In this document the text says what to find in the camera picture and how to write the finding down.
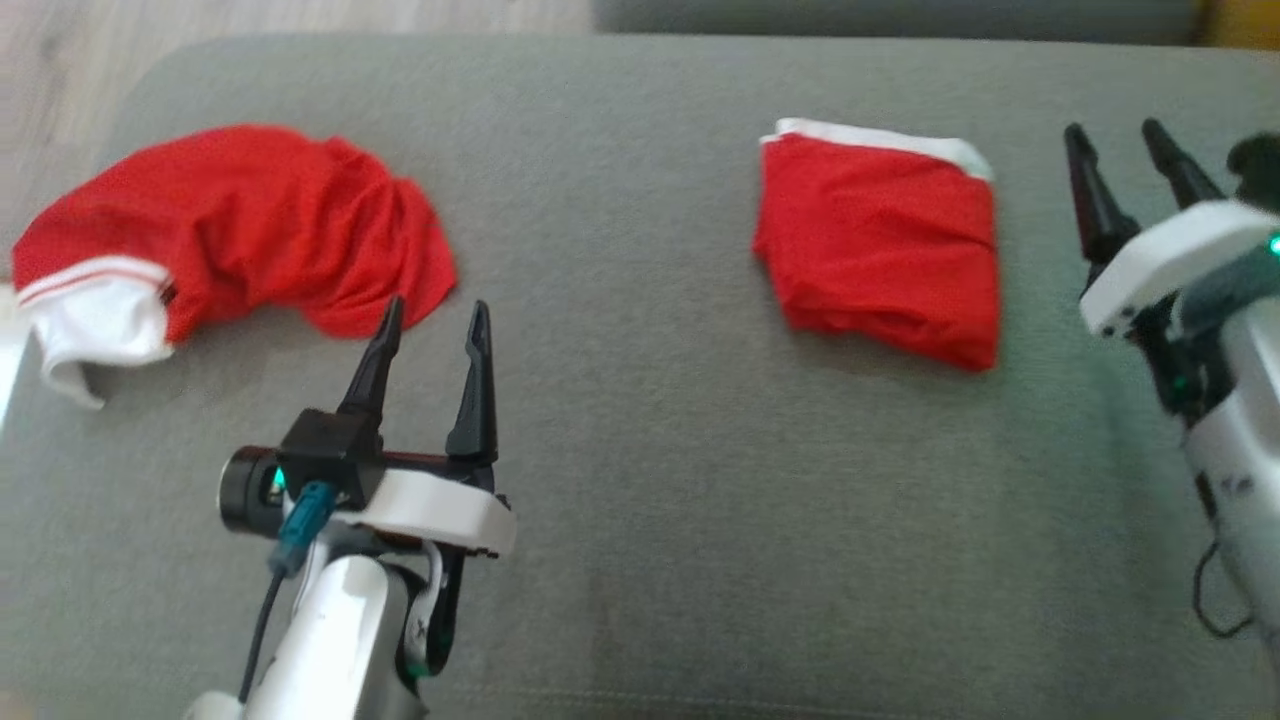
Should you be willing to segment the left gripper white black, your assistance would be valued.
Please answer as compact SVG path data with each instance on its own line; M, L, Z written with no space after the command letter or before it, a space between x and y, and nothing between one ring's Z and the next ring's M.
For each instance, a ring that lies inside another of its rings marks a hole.
M393 296L340 401L340 414L381 420L390 365L401 347L404 299ZM346 523L499 557L517 537L517 516L497 492L499 457L492 318L477 300L463 350L468 370L445 454L390 452L365 509Z

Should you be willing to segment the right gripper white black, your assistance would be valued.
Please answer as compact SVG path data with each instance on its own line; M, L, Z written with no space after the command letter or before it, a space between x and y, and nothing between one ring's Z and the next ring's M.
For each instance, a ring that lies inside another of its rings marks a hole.
M1140 232L1105 182L1084 128L1071 123L1062 136L1082 255L1092 266L1106 266L1080 299L1092 336L1129 329L1139 311L1263 246L1277 231L1276 214L1224 200L1165 126L1147 118L1142 136L1151 161L1184 211Z

